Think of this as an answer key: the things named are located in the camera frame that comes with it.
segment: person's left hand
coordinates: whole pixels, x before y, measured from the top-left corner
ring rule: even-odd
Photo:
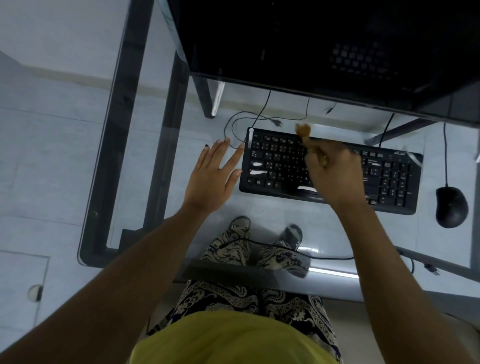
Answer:
[[[229,138],[225,141],[217,140],[212,148],[205,145],[190,176],[184,206],[210,214],[230,198],[241,174],[241,170],[232,170],[240,160],[245,144],[242,143],[223,168],[219,168],[229,145]]]

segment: space bar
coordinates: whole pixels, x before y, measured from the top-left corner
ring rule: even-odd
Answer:
[[[304,190],[308,194],[318,194],[315,187],[310,187],[310,186],[298,186],[297,190]]]

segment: foot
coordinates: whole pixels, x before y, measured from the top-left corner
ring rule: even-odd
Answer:
[[[283,240],[290,246],[290,248],[297,250],[301,244],[302,238],[303,233],[301,232],[300,227],[295,224],[290,224],[280,234],[279,240]]]
[[[252,222],[250,219],[246,216],[238,216],[237,218],[234,218],[232,222],[230,223],[230,229],[240,229],[244,233],[247,233],[248,230],[250,230]]]

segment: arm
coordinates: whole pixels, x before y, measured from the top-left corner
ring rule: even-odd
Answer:
[[[360,157],[343,144],[311,141],[328,158],[305,157],[313,184],[338,215],[355,256],[373,333],[386,363],[473,363],[408,271],[364,197]]]
[[[219,169],[228,145],[205,146],[180,210],[4,351],[0,363],[125,363],[198,229],[233,191],[243,146]]]

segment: person's right hand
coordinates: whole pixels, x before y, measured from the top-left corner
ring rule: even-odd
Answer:
[[[309,140],[305,163],[313,185],[333,210],[365,204],[361,158],[333,140]],[[322,158],[327,164],[322,167]]]

